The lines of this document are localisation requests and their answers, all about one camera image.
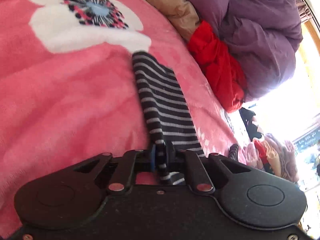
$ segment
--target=bed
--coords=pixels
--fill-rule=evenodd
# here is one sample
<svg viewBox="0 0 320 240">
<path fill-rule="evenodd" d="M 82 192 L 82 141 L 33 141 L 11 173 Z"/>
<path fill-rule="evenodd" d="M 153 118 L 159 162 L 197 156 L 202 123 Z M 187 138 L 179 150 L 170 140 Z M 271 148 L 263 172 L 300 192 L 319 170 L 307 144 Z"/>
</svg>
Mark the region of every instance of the bed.
<svg viewBox="0 0 320 240">
<path fill-rule="evenodd" d="M 114 5 L 125 30 L 81 14 L 101 2 Z M 174 70 L 205 155 L 227 155 L 238 143 L 245 163 L 249 138 L 239 113 L 226 114 L 164 16 L 145 0 L 92 0 L 79 8 L 66 0 L 0 0 L 2 237 L 20 225 L 13 197 L 26 182 L 103 152 L 147 147 L 132 72 L 136 50 Z"/>
</svg>

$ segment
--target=light blue flower center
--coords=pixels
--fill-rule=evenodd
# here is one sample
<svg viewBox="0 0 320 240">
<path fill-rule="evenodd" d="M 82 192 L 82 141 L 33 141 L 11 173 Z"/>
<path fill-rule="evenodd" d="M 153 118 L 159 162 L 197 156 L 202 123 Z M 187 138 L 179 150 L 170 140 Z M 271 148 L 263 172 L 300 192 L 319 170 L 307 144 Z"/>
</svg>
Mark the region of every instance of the light blue flower center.
<svg viewBox="0 0 320 240">
<path fill-rule="evenodd" d="M 110 9 L 107 6 L 96 4 L 93 2 L 87 2 L 86 4 L 88 7 L 90 7 L 90 9 L 95 15 L 105 16 L 105 15 L 108 15 L 110 12 Z"/>
</svg>

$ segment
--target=folded purple garment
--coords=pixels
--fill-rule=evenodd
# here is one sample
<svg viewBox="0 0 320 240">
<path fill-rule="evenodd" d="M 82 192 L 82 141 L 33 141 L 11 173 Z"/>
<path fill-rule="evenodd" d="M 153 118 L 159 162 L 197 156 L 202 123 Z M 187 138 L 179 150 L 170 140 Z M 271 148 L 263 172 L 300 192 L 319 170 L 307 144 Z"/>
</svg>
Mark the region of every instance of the folded purple garment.
<svg viewBox="0 0 320 240">
<path fill-rule="evenodd" d="M 238 60 L 248 97 L 260 98 L 293 76 L 302 41 L 295 0 L 189 0 Z"/>
</svg>

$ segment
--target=rolled striped garment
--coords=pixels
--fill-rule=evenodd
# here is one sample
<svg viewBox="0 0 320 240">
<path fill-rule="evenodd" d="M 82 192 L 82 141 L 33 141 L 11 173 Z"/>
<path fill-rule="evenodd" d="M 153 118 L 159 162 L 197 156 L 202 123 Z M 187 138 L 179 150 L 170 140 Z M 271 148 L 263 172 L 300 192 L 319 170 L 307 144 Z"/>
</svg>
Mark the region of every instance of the rolled striped garment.
<svg viewBox="0 0 320 240">
<path fill-rule="evenodd" d="M 175 150 L 191 150 L 204 156 L 196 135 L 186 100 L 172 69 L 144 51 L 132 55 L 133 71 L 151 141 L 158 149 L 171 141 Z M 178 185 L 184 182 L 183 174 L 167 171 L 158 151 L 158 169 L 164 184 Z"/>
</svg>

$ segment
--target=tan fabric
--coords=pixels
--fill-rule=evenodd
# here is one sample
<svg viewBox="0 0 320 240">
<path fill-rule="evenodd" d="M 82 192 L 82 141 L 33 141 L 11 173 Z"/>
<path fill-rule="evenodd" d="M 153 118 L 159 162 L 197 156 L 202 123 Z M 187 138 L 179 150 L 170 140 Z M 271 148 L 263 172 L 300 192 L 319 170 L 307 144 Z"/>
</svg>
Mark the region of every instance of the tan fabric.
<svg viewBox="0 0 320 240">
<path fill-rule="evenodd" d="M 199 17 L 187 0 L 146 0 L 158 9 L 187 41 L 199 26 Z"/>
<path fill-rule="evenodd" d="M 279 155 L 276 152 L 275 149 L 273 149 L 267 141 L 263 141 L 261 142 L 262 145 L 265 147 L 265 149 L 267 150 L 267 160 L 268 163 L 270 164 L 273 172 L 275 173 L 276 176 L 281 177 L 282 173 L 281 173 L 281 164 L 280 164 L 280 159 L 279 159 Z"/>
</svg>

